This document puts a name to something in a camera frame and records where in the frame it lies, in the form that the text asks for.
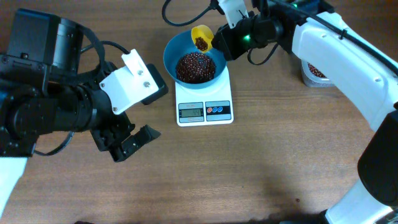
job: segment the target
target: bolt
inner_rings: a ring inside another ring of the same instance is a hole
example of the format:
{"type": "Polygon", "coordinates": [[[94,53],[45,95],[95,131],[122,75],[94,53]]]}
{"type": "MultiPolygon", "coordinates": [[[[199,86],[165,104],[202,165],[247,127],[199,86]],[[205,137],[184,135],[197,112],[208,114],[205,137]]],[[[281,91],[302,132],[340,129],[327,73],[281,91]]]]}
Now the bolt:
{"type": "Polygon", "coordinates": [[[44,66],[43,66],[42,64],[38,64],[38,65],[37,65],[37,69],[38,69],[39,71],[41,71],[41,70],[44,69],[44,66]]]}
{"type": "Polygon", "coordinates": [[[1,58],[2,63],[8,63],[8,58],[6,56],[1,58]]]}

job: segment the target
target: cable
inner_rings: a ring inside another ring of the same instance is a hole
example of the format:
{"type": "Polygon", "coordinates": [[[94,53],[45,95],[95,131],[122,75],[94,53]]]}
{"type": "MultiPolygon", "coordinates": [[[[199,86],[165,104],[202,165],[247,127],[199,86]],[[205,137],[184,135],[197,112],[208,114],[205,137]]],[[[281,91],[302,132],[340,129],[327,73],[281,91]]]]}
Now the cable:
{"type": "Polygon", "coordinates": [[[68,144],[70,143],[70,141],[72,140],[73,135],[75,135],[75,133],[73,131],[70,131],[67,138],[65,138],[65,140],[63,140],[63,142],[61,143],[61,145],[59,145],[58,147],[56,147],[54,150],[48,152],[48,153],[43,153],[40,151],[34,151],[37,155],[39,156],[53,156],[57,153],[59,153],[60,151],[62,151],[62,149],[65,149],[65,147],[68,146],[68,144]]]}
{"type": "Polygon", "coordinates": [[[261,63],[254,63],[251,60],[251,52],[253,51],[253,49],[249,50],[248,53],[248,61],[252,64],[252,65],[264,65],[266,62],[268,62],[268,60],[271,58],[271,56],[275,53],[276,49],[278,48],[279,44],[275,44],[274,47],[272,48],[271,52],[269,52],[269,55],[267,56],[267,58],[262,61],[261,63]]]}
{"type": "Polygon", "coordinates": [[[391,63],[388,59],[386,59],[384,56],[382,56],[379,52],[375,51],[374,49],[372,49],[368,45],[364,44],[363,42],[361,42],[357,38],[353,37],[352,35],[349,35],[347,33],[347,30],[341,30],[341,29],[337,28],[336,26],[330,24],[329,22],[325,21],[321,17],[318,17],[316,15],[313,15],[313,14],[310,14],[310,13],[308,13],[306,11],[298,9],[295,6],[291,5],[291,4],[280,2],[279,0],[270,0],[270,1],[274,2],[277,5],[289,8],[289,9],[294,10],[296,12],[299,12],[299,13],[305,15],[305,16],[308,16],[311,19],[313,19],[313,20],[319,22],[320,24],[324,25],[325,27],[329,28],[333,32],[335,32],[337,34],[340,34],[341,38],[346,38],[347,40],[349,40],[352,43],[356,44],[358,47],[361,47],[364,51],[366,51],[367,53],[369,53],[370,55],[372,55],[373,57],[378,59],[388,69],[390,69],[392,72],[394,72],[396,75],[398,75],[398,68],[393,63],[391,63]]]}
{"type": "Polygon", "coordinates": [[[174,22],[168,20],[167,17],[166,17],[166,9],[167,9],[167,6],[169,5],[169,3],[170,3],[171,1],[172,1],[172,0],[166,0],[166,2],[164,2],[163,8],[162,8],[162,17],[163,17],[163,20],[164,20],[168,25],[171,25],[171,26],[181,27],[181,26],[186,26],[186,25],[192,24],[192,23],[194,23],[195,21],[197,21],[198,19],[200,19],[202,16],[204,16],[208,11],[212,10],[211,6],[208,6],[201,14],[199,14],[199,16],[196,16],[195,18],[191,19],[191,20],[188,21],[188,22],[183,22],[183,23],[180,23],[180,24],[176,24],[176,23],[174,23],[174,22]]]}
{"type": "MultiPolygon", "coordinates": [[[[119,44],[117,44],[115,42],[108,41],[108,40],[102,40],[100,42],[103,45],[110,45],[110,46],[116,47],[117,49],[121,50],[124,54],[129,54],[130,53],[130,51],[126,50],[124,47],[122,47],[121,45],[119,45],[119,44]]],[[[80,53],[82,54],[82,53],[86,52],[87,50],[92,49],[93,47],[94,47],[93,44],[90,44],[89,46],[83,47],[83,49],[80,50],[80,53]]]]}

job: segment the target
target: yellow scoop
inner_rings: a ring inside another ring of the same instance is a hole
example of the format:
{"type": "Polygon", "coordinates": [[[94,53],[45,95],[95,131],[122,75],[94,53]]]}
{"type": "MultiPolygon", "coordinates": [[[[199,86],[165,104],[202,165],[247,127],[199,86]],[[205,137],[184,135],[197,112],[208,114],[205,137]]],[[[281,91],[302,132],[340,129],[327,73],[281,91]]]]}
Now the yellow scoop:
{"type": "Polygon", "coordinates": [[[207,49],[202,51],[202,53],[206,53],[213,48],[213,46],[211,45],[211,41],[214,38],[214,34],[208,26],[200,25],[200,26],[194,27],[191,30],[191,37],[192,37],[193,44],[195,44],[195,46],[197,43],[197,38],[199,38],[199,37],[201,37],[207,43],[207,49]]]}

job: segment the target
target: brown beans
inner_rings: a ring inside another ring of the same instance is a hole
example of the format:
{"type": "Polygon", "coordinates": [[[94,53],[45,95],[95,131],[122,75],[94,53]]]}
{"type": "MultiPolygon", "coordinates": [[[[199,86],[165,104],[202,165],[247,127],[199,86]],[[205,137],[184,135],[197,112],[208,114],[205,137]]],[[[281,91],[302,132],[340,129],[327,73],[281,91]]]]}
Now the brown beans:
{"type": "Polygon", "coordinates": [[[182,57],[175,71],[180,81],[191,84],[205,83],[214,79],[216,64],[209,56],[195,52],[182,57]]]}
{"type": "Polygon", "coordinates": [[[207,50],[207,48],[208,48],[208,44],[201,37],[196,38],[195,45],[201,51],[207,50]]]}
{"type": "Polygon", "coordinates": [[[308,67],[311,71],[311,73],[313,75],[315,75],[316,77],[319,78],[326,78],[326,76],[324,74],[322,74],[322,72],[320,72],[317,68],[315,68],[313,65],[311,65],[310,63],[308,63],[308,67]]]}

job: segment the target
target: wooden table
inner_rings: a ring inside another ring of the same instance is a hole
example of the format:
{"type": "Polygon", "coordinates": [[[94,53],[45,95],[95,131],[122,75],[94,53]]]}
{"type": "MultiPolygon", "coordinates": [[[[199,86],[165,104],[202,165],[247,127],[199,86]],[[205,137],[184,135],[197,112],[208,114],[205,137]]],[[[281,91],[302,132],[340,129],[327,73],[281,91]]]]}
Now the wooden table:
{"type": "MultiPolygon", "coordinates": [[[[208,2],[175,1],[168,10],[175,21],[192,18],[208,2]]],[[[233,124],[178,127],[174,83],[162,56],[167,42],[192,26],[168,26],[160,15],[162,2],[0,1],[0,50],[7,48],[17,8],[51,12],[84,24],[102,40],[137,49],[170,88],[152,105],[127,112],[138,127],[161,130],[161,138],[119,164],[97,150],[89,132],[76,134],[56,156],[34,156],[1,223],[275,221],[319,213],[357,181],[357,161],[373,132],[339,90],[306,87],[300,61],[282,49],[261,67],[246,56],[229,63],[233,124]]],[[[397,1],[330,2],[357,33],[398,60],[397,1]]],[[[225,23],[212,11],[195,25],[215,31],[225,23]]],[[[106,50],[120,67],[121,53],[106,50]]],[[[255,58],[262,60],[267,51],[257,50],[255,58]]],[[[80,71],[97,63],[95,52],[88,52],[80,71]]],[[[37,149],[49,151],[65,135],[41,137],[37,149]]]]}

